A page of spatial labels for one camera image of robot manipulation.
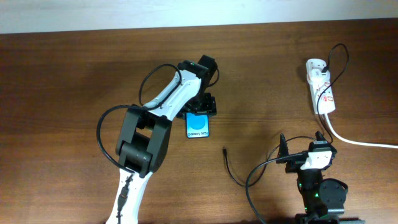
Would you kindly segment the blue Samsung Galaxy smartphone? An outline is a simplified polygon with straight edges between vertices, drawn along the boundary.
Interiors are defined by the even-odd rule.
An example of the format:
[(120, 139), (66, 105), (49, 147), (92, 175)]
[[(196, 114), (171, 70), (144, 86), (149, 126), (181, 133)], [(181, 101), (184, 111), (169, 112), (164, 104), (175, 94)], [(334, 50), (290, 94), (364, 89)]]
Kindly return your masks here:
[(208, 138), (210, 136), (209, 118), (205, 114), (186, 114), (187, 138)]

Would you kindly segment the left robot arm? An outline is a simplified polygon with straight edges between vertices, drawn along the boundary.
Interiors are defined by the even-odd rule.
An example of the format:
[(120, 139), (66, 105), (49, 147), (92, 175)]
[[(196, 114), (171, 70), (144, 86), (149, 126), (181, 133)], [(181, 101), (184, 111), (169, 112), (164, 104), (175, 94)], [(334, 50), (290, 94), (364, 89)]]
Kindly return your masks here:
[[(118, 105), (105, 111), (97, 124), (101, 152), (119, 168), (119, 185), (107, 223), (137, 223), (139, 208), (151, 176), (162, 165), (169, 146), (172, 122), (185, 121), (189, 139), (210, 135), (209, 118), (217, 114), (215, 97), (206, 89), (220, 71), (216, 60), (203, 55), (198, 62), (185, 60), (171, 65), (175, 75), (153, 99), (138, 105)], [(125, 109), (126, 114), (113, 159), (101, 141), (101, 126), (107, 115)]]

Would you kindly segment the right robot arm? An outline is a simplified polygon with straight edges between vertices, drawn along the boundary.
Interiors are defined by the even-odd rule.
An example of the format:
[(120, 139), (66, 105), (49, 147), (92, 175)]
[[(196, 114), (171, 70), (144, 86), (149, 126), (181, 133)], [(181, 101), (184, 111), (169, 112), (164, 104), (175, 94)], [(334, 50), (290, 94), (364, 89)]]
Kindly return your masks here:
[(297, 174), (297, 188), (305, 212), (295, 216), (296, 223), (339, 223), (344, 214), (348, 185), (322, 175), (336, 156), (337, 150), (318, 131), (308, 150), (290, 154), (287, 140), (280, 135), (277, 163), (285, 164), (285, 172)]

